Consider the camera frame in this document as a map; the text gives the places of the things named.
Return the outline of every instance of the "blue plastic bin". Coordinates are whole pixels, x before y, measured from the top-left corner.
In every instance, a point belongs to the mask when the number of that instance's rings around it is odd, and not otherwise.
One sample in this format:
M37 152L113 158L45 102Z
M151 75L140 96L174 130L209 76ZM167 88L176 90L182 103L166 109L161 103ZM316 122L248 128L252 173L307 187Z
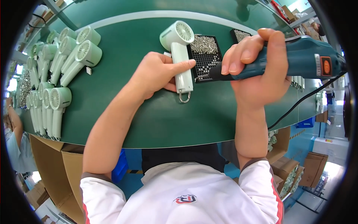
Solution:
M128 162L124 149L121 150L116 167L112 171L112 182L117 184L121 181L128 170Z
M313 128L316 116L296 124L296 128Z

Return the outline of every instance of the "right hand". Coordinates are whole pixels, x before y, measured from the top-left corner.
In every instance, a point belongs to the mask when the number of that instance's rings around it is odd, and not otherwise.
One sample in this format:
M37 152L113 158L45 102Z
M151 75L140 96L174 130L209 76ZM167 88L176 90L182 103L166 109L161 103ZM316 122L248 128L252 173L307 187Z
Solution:
M262 76L231 81L238 108L255 110L279 100L290 86L285 36L273 29L259 29L258 35L245 37L224 55L222 74L238 75L245 64L252 63L267 44L267 64Z
M10 105L13 104L13 99L12 97L6 98L6 108L8 108Z

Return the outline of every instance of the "blue electric screwdriver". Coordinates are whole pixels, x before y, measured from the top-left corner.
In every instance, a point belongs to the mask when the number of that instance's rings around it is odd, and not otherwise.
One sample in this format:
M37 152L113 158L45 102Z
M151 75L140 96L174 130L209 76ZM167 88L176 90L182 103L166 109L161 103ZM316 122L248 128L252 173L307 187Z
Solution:
M346 73L345 59L331 45L312 39L310 36L295 36L286 39L288 76L303 78L331 79ZM267 42L256 60L245 65L238 75L222 75L221 62L211 68L208 75L213 80L240 80L263 75L267 63Z

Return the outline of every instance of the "black cable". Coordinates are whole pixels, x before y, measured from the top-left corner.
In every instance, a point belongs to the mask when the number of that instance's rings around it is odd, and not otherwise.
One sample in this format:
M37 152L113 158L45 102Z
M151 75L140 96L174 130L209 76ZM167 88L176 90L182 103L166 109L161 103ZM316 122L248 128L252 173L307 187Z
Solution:
M34 15L34 16L36 16L36 17L42 19L42 20L44 21L44 23L45 23L45 25L44 25L43 27L46 26L46 21L45 21L45 19L44 19L42 16L36 15L36 14L34 14L34 13L33 13L32 15ZM30 25L30 23L28 23L28 25L29 25L30 27L33 27L33 28L39 28L39 29L43 28L43 27L34 27L34 26Z
M305 95L304 97L302 97L299 101L297 101L297 103L295 103L295 105L293 105L293 107L291 107L291 109L289 111L287 111L287 113L285 113L284 115L282 115L282 117L280 117L273 125L271 125L270 127L268 127L267 129L270 130L271 128L273 128L275 125L277 125L283 118L285 118L289 113L291 113L293 111L293 109L295 109L295 107L297 107L302 101L304 101L305 99L307 99L308 97L318 93L319 91L321 91L322 89L326 88L327 86L329 86L332 82L336 81L339 77L341 77L342 75L337 76L336 78L333 78L331 80L329 80L326 84L324 84L323 86L319 87L318 89L316 89L315 91L310 92L309 94Z

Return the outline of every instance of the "metal keyring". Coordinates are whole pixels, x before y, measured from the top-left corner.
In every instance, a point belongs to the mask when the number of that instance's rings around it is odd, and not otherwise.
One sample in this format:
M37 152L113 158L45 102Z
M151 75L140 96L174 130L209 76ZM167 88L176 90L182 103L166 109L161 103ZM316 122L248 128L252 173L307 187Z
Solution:
M182 103L187 103L187 102L189 102L189 100L190 100L190 93L191 93L191 92L188 92L188 99L187 99L186 101L183 101L183 100L182 100L182 91L179 90L179 100L180 100Z

